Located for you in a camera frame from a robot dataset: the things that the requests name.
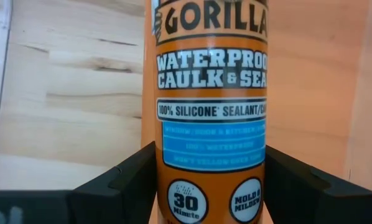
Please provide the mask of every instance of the black stand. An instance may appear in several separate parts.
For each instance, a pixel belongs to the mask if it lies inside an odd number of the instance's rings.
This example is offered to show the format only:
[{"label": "black stand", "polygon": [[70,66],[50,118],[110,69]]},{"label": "black stand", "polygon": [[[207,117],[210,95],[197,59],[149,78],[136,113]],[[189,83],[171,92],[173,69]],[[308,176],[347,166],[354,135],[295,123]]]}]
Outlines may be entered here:
[{"label": "black stand", "polygon": [[[75,190],[0,191],[0,224],[147,224],[154,142]],[[372,223],[372,192],[266,147],[264,201],[274,224]]]}]

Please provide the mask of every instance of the blue label panel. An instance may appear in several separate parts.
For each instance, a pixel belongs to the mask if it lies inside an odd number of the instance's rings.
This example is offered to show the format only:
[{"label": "blue label panel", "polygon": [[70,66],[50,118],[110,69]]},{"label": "blue label panel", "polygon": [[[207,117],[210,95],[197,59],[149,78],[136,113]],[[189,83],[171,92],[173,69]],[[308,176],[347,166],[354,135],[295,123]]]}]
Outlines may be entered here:
[{"label": "blue label panel", "polygon": [[224,172],[265,158],[265,119],[245,123],[163,121],[164,163],[187,170]]}]

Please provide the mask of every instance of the orange caulk tube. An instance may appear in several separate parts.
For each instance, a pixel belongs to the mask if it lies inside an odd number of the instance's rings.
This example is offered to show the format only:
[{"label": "orange caulk tube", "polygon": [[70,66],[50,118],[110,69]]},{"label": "orange caulk tube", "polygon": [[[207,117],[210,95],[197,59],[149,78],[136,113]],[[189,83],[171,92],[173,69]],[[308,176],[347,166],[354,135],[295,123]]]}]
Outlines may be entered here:
[{"label": "orange caulk tube", "polygon": [[259,223],[267,1],[151,4],[159,223]]}]

